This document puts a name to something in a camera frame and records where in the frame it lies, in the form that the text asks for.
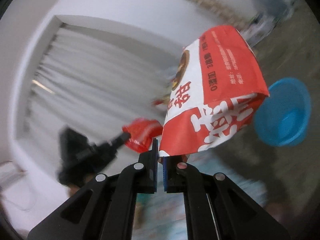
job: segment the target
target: blue bowl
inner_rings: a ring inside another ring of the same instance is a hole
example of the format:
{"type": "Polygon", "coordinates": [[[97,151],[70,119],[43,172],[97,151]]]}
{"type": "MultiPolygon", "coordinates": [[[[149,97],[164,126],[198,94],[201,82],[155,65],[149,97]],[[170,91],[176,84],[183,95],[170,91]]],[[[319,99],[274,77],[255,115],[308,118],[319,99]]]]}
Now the blue bowl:
{"type": "Polygon", "coordinates": [[[296,78],[283,78],[269,87],[253,117],[260,140],[271,146],[295,146],[307,135],[311,99],[307,87],[296,78]]]}

